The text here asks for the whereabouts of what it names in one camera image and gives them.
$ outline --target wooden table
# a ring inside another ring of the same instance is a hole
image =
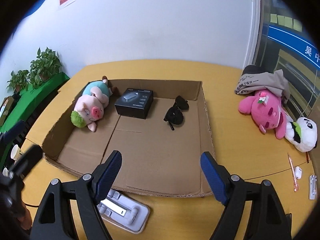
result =
[[[271,130],[260,133],[250,116],[242,115],[237,107],[242,96],[233,90],[241,70],[214,64],[175,60],[137,60],[90,65],[73,76],[61,89],[49,106],[32,126],[23,145],[41,145],[47,132],[61,113],[52,114],[64,100],[76,95],[88,81],[98,80],[103,75],[111,79],[176,79],[203,81],[213,145],[217,162],[231,174],[260,183],[269,179],[280,197],[286,213],[293,215],[292,233],[295,234],[312,209],[315,201],[308,199],[308,178],[313,174],[311,163],[306,163],[305,154],[298,152],[285,139],[277,140]],[[292,175],[287,153],[294,165],[303,170],[299,180],[300,190],[293,192]],[[53,178],[61,181],[76,179],[42,160],[25,179],[23,200],[38,204]],[[151,216],[140,235],[127,233],[107,224],[114,239],[209,239],[223,211],[223,206],[213,196],[205,198],[161,198],[127,194],[151,207]],[[76,203],[72,202],[76,228],[80,239],[85,239]],[[31,209],[34,217],[36,210]],[[247,203],[237,239],[243,236],[250,212]]]

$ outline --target black product box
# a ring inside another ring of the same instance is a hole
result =
[[[153,101],[153,91],[127,88],[115,102],[117,113],[124,116],[145,119]]]

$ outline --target green leaves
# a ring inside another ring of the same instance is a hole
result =
[[[28,90],[28,81],[27,81],[28,73],[29,73],[28,70],[19,70],[17,74],[15,74],[14,71],[12,71],[11,79],[7,81],[7,83],[9,83],[7,88],[11,88],[15,90],[17,86],[20,86],[21,89],[26,88],[26,90]]]
[[[62,67],[56,52],[48,47],[45,51],[41,51],[39,48],[36,58],[30,62],[30,72],[28,73],[29,82],[34,88],[42,85],[42,78],[52,77],[59,73],[60,67]]]

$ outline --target pink pen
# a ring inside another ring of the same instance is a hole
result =
[[[297,192],[299,190],[299,185],[297,183],[296,175],[294,174],[293,164],[292,164],[292,160],[291,160],[289,153],[288,153],[288,159],[289,159],[289,163],[290,163],[290,167],[291,167],[291,171],[292,171],[292,176],[293,176],[293,190],[294,190],[294,192]]]

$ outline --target stuffed pig toy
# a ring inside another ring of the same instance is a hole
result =
[[[281,107],[281,98],[268,89],[257,90],[254,96],[241,100],[239,112],[251,114],[262,133],[275,129],[278,139],[284,137],[287,125],[286,112]]]
[[[317,147],[317,125],[314,121],[300,117],[296,122],[288,122],[285,138],[298,151],[308,152]]]
[[[102,81],[89,83],[76,102],[71,113],[71,122],[79,128],[85,127],[95,132],[95,121],[101,119],[104,109],[109,104],[109,97],[113,94],[115,87],[108,88],[108,79],[102,77]]]

